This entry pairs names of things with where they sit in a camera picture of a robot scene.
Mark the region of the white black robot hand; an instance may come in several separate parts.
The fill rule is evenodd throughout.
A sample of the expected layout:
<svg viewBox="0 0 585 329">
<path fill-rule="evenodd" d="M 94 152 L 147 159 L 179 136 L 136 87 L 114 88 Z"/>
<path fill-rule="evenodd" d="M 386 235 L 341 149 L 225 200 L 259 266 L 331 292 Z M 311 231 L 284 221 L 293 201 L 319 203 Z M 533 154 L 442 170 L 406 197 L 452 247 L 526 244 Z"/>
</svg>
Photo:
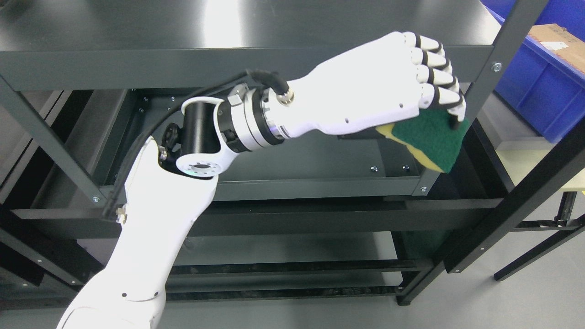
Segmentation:
<svg viewBox="0 0 585 329">
<path fill-rule="evenodd" d="M 347 50 L 290 87 L 294 100 L 272 110 L 286 139 L 313 130 L 357 133 L 415 118 L 421 110 L 445 110 L 448 127 L 456 129 L 466 114 L 443 44 L 414 32 L 391 32 Z"/>
</svg>

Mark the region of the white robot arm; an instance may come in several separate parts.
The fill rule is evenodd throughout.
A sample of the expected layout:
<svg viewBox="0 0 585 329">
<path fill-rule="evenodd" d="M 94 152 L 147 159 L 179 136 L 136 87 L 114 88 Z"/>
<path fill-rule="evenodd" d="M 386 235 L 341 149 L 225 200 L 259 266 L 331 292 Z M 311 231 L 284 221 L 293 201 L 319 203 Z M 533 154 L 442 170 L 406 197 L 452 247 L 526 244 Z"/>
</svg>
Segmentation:
<svg viewBox="0 0 585 329">
<path fill-rule="evenodd" d="M 121 212 L 109 205 L 121 235 L 108 261 L 80 290 L 59 329 L 154 329 L 166 304 L 165 285 L 181 246 L 211 204 L 218 175 L 237 155 L 282 142 L 287 134 L 267 116 L 268 106 L 288 106 L 294 92 L 284 82 L 265 91 L 234 87 L 226 100 L 193 95 L 178 110 L 184 117 L 177 159 L 164 165 L 151 133 L 140 138 L 123 163 L 112 193 L 125 193 Z"/>
</svg>

